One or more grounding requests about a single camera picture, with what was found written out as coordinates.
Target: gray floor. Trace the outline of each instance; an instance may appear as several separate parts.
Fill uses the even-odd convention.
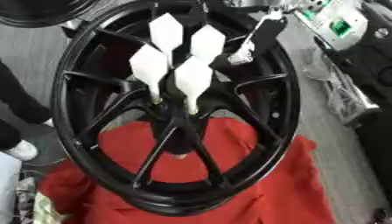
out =
[[[298,133],[307,135],[318,144],[314,160],[336,221],[342,224],[367,223],[373,209],[385,207],[387,203],[356,136],[329,113],[319,84],[308,80],[301,72],[304,59],[309,56],[308,50],[314,47],[310,44],[311,36],[305,34],[304,27],[291,20],[281,39],[293,58],[301,82],[303,104]],[[66,45],[58,27],[27,30],[0,25],[0,57],[27,91],[44,105],[49,104],[54,70]],[[53,130],[21,122],[2,104],[0,117],[17,126],[26,139],[39,147],[40,156],[32,163],[44,165],[64,157]]]

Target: red cloth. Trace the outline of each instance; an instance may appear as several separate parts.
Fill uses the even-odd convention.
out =
[[[256,143],[256,133],[235,119],[215,118],[208,124],[204,143],[225,171],[249,153]],[[153,145],[147,122],[130,122],[100,136],[105,153],[132,172],[138,169]],[[53,200],[57,211],[73,214],[66,224],[332,224],[326,196],[312,165],[310,150],[315,146],[306,137],[297,136],[268,177],[238,193],[228,203],[190,217],[164,217],[138,210],[96,185],[69,161],[47,176],[40,191]],[[165,153],[152,177],[165,182],[188,182],[204,179],[206,175],[195,153],[182,160]]]

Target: white sneaker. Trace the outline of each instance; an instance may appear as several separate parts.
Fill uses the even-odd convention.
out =
[[[5,151],[5,153],[22,161],[29,161],[34,159],[39,151],[32,143],[22,140],[17,146]]]
[[[49,120],[47,120],[46,122],[43,122],[43,124],[46,125],[46,126],[49,126],[49,127],[51,127],[51,128],[54,127],[54,126],[53,126],[53,119],[52,119],[52,118],[49,119]]]

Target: white plastic block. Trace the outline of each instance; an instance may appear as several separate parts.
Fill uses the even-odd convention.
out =
[[[223,52],[226,36],[207,24],[192,36],[191,54],[210,64]]]
[[[144,45],[130,58],[129,63],[135,77],[149,86],[153,101],[160,102],[158,83],[169,70],[165,54]]]
[[[210,87],[212,76],[213,69],[195,56],[176,69],[176,86],[186,95],[190,114],[198,112],[197,100]]]
[[[171,66],[172,51],[183,43],[183,25],[170,13],[166,13],[150,22],[149,27],[152,43],[166,54]]]

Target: black pants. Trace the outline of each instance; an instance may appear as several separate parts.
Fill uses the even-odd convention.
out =
[[[14,74],[1,60],[0,100],[9,106],[14,115],[27,123],[43,123],[51,117],[49,110],[25,92]],[[0,151],[15,147],[21,140],[17,129],[0,120]]]

